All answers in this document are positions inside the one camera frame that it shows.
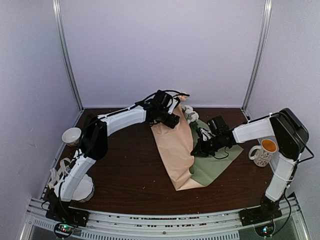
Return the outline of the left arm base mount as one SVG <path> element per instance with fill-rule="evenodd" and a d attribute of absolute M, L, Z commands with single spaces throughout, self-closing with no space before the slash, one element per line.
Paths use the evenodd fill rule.
<path fill-rule="evenodd" d="M 65 240 L 79 227 L 87 226 L 90 214 L 88 211 L 70 208 L 69 202 L 62 202 L 56 196 L 46 197 L 41 207 L 46 203 L 48 203 L 48 206 L 45 208 L 45 217 L 56 221 L 53 233 L 58 239 Z"/>

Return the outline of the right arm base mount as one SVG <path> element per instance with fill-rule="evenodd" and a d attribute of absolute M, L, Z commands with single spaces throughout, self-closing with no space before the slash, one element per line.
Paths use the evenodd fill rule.
<path fill-rule="evenodd" d="M 282 216 L 279 202 L 279 199 L 272 201 L 263 195 L 259 206 L 244 208 L 239 212 L 242 226 L 254 225 L 255 233 L 259 237 L 272 237 L 276 230 L 274 219 Z"/>

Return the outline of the green wrapping paper sheet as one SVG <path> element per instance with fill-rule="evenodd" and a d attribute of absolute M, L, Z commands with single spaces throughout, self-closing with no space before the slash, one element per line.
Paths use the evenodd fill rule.
<path fill-rule="evenodd" d="M 239 145 L 234 145 L 232 148 L 220 148 L 215 156 L 195 156 L 194 163 L 189 168 L 191 179 L 204 187 L 209 186 L 240 156 L 243 150 Z"/>

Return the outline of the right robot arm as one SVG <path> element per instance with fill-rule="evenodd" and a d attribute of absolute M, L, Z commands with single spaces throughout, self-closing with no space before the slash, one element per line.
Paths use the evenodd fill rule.
<path fill-rule="evenodd" d="M 265 198 L 272 202 L 278 201 L 293 180 L 294 171 L 301 162 L 301 154 L 309 140 L 308 130 L 292 110 L 284 108 L 233 128 L 229 128 L 219 115 L 208 120 L 207 125 L 209 129 L 198 127 L 196 130 L 198 140 L 190 153 L 192 156 L 215 156 L 222 148 L 232 148 L 256 139 L 262 141 L 251 149 L 258 152 L 250 154 L 250 159 L 269 160 L 273 153 L 278 153 L 276 169 L 265 191 Z"/>

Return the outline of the white ribbon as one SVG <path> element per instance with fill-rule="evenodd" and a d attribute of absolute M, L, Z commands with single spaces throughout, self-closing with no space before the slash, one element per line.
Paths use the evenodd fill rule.
<path fill-rule="evenodd" d="M 65 176 L 66 170 L 69 168 L 70 163 L 71 160 L 65 157 L 60 160 L 58 169 L 50 169 L 50 181 L 48 182 L 48 188 L 50 190 L 60 185 L 63 177 Z"/>

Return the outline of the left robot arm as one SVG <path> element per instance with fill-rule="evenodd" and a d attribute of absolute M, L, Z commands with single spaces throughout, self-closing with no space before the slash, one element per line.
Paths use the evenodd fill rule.
<path fill-rule="evenodd" d="M 108 137 L 129 126 L 148 122 L 162 123 L 174 129 L 179 116 L 173 113 L 180 104 L 182 93 L 175 90 L 158 90 L 127 108 L 100 114 L 89 120 L 84 127 L 75 155 L 68 165 L 53 174 L 49 183 L 53 195 L 62 202 L 86 202 L 94 194 L 93 179 L 88 170 L 105 157 L 108 152 Z"/>

